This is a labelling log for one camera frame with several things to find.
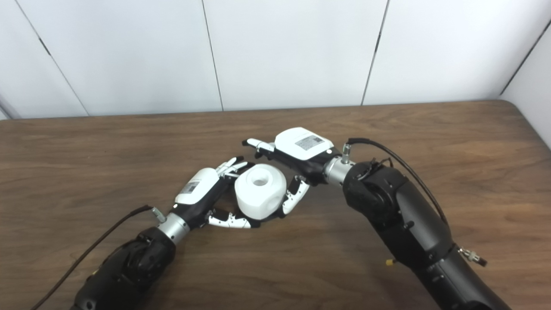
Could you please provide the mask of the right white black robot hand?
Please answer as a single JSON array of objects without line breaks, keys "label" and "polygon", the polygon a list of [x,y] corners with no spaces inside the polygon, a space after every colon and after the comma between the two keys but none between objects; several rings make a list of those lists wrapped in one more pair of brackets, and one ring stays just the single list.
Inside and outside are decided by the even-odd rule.
[{"label": "right white black robot hand", "polygon": [[275,137],[273,143],[259,139],[245,139],[243,146],[256,149],[256,159],[264,156],[295,171],[287,187],[281,206],[275,211],[275,216],[284,218],[297,206],[311,186],[328,184],[329,163],[341,153],[333,143],[303,127],[287,129]]}]

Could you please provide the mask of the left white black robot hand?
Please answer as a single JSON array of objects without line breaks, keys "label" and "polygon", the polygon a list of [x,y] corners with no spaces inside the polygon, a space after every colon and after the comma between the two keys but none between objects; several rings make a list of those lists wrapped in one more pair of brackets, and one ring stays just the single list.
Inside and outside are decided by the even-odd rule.
[{"label": "left white black robot hand", "polygon": [[218,167],[205,167],[198,171],[176,196],[171,213],[179,216],[190,230],[206,224],[227,228],[250,228],[251,224],[237,214],[222,211],[217,215],[214,205],[232,189],[243,171],[253,167],[252,162],[238,156]]}]

